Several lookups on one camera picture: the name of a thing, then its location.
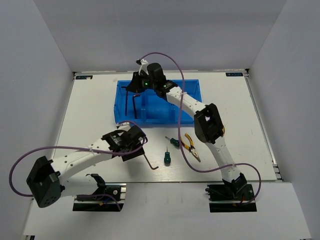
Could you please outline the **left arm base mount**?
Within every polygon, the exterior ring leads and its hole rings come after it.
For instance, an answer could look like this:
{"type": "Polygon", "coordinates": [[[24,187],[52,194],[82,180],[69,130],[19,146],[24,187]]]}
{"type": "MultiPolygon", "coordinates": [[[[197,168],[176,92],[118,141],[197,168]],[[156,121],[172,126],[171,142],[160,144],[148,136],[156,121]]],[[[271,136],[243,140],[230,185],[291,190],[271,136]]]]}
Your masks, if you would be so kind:
{"type": "Polygon", "coordinates": [[[125,203],[127,184],[107,183],[99,187],[91,197],[76,196],[73,212],[120,212],[125,203]]]}

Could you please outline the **left table corner label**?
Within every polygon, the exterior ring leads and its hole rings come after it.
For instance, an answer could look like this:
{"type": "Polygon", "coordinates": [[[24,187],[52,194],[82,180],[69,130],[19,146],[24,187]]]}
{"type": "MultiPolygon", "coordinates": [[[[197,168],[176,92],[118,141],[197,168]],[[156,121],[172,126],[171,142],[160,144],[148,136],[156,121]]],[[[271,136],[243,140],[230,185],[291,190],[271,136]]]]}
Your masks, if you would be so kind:
{"type": "Polygon", "coordinates": [[[92,78],[92,75],[77,75],[75,77],[76,80],[91,80],[92,78]]]}

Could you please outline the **yellow black pliers left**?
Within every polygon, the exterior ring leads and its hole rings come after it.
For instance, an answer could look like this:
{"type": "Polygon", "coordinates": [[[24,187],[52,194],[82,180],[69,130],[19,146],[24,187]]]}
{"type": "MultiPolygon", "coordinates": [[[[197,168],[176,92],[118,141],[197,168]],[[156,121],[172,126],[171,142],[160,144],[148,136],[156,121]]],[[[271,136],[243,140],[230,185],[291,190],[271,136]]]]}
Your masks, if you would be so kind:
{"type": "Polygon", "coordinates": [[[184,136],[185,136],[185,137],[187,138],[187,140],[189,141],[189,144],[186,144],[186,143],[183,141],[182,137],[181,137],[181,138],[180,138],[180,141],[181,141],[182,146],[183,146],[186,150],[188,150],[188,151],[192,154],[192,156],[200,163],[200,162],[201,162],[201,159],[200,159],[200,157],[199,157],[199,155],[198,155],[198,153],[197,153],[197,151],[196,151],[196,149],[195,149],[195,146],[194,146],[194,143],[193,143],[192,138],[191,138],[187,133],[185,133],[184,136]]]}

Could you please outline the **table corner label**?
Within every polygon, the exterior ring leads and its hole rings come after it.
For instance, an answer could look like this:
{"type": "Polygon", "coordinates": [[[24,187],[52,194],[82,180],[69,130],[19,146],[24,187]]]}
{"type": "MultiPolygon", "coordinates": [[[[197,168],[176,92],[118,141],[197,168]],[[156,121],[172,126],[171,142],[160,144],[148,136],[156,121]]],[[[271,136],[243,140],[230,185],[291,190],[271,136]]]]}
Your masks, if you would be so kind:
{"type": "Polygon", "coordinates": [[[226,72],[225,75],[227,77],[243,77],[243,73],[242,72],[226,72]]]}
{"type": "Polygon", "coordinates": [[[92,75],[77,75],[75,77],[76,80],[91,80],[92,78],[92,75]]]}

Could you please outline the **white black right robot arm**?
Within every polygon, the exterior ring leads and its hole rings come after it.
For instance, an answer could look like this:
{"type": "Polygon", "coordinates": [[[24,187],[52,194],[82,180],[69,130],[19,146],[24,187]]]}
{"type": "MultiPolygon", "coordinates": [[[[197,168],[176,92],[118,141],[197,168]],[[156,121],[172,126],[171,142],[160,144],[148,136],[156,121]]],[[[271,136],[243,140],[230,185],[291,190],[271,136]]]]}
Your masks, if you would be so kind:
{"type": "Polygon", "coordinates": [[[194,132],[198,140],[206,144],[217,162],[225,185],[226,195],[236,200],[244,193],[247,180],[236,166],[224,139],[225,127],[215,104],[204,104],[185,92],[186,81],[182,84],[168,80],[159,63],[148,63],[144,59],[136,61],[139,70],[135,71],[128,91],[142,93],[151,89],[166,102],[179,107],[178,125],[181,125],[182,112],[193,118],[194,132]]]}

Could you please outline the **blue three-compartment plastic bin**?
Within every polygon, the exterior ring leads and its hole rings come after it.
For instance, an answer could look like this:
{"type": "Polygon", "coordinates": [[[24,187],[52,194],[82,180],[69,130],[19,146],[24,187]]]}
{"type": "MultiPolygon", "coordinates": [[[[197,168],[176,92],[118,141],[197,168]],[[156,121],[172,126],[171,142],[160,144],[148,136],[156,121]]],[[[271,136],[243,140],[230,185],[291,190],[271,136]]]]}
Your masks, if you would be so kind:
{"type": "Polygon", "coordinates": [[[129,80],[119,80],[117,82],[113,108],[116,123],[129,120],[135,122],[140,127],[153,124],[174,125],[178,123],[179,108],[158,97],[152,89],[145,90],[135,99],[137,119],[134,117],[132,101],[132,97],[135,94],[128,92],[127,116],[125,116],[126,90],[122,87],[127,87],[129,83],[129,80]]]}

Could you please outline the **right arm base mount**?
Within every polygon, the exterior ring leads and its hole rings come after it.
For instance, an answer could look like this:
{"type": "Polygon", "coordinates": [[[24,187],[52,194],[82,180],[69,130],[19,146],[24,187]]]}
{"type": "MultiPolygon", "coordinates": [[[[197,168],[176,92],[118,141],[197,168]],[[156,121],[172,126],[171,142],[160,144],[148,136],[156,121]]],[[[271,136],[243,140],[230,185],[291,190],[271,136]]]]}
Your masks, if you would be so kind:
{"type": "Polygon", "coordinates": [[[257,212],[254,191],[251,184],[247,184],[240,190],[237,196],[233,196],[224,184],[209,184],[205,191],[208,194],[209,210],[211,213],[253,213],[257,212]]]}

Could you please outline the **green stubby flathead screwdriver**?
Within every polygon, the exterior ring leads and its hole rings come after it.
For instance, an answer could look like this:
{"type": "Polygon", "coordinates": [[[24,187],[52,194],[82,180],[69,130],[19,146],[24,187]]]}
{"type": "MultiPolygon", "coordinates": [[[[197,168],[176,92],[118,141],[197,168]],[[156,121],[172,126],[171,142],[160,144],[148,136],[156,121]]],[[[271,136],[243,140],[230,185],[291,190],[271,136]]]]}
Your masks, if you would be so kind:
{"type": "Polygon", "coordinates": [[[171,164],[171,155],[170,155],[170,152],[168,151],[168,148],[166,148],[166,151],[164,153],[163,162],[165,166],[169,166],[171,164]]]}

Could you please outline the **green stubby Phillips screwdriver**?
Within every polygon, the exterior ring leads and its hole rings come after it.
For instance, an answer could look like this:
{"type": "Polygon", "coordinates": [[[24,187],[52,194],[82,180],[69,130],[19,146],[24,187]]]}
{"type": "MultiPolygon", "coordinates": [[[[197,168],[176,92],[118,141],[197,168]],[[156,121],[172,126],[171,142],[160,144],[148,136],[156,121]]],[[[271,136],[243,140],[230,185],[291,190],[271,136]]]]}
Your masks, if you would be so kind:
{"type": "Polygon", "coordinates": [[[173,145],[175,148],[179,149],[180,148],[180,143],[177,139],[174,138],[169,138],[165,136],[165,138],[170,142],[171,145],[173,145]]]}

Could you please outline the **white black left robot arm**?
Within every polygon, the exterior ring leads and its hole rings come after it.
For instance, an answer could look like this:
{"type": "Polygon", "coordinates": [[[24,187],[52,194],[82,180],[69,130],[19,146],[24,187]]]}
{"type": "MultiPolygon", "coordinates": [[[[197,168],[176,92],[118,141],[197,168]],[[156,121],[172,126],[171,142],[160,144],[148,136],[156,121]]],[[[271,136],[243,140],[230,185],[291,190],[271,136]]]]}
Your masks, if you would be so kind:
{"type": "Polygon", "coordinates": [[[77,196],[82,201],[101,198],[118,201],[120,197],[108,192],[106,182],[99,174],[87,173],[78,178],[75,175],[115,157],[127,161],[144,155],[145,140],[146,134],[138,126],[120,126],[88,147],[77,147],[74,152],[63,157],[38,158],[26,183],[40,208],[46,208],[67,196],[77,196]]]}

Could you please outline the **right table corner label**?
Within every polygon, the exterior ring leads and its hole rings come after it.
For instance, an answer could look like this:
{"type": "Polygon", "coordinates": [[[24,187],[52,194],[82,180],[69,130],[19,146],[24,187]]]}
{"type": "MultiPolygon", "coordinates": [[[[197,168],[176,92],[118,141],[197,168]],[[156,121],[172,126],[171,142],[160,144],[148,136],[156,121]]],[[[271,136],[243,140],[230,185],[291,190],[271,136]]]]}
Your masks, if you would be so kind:
{"type": "Polygon", "coordinates": [[[225,75],[227,77],[243,77],[243,73],[242,72],[226,72],[225,75]]]}

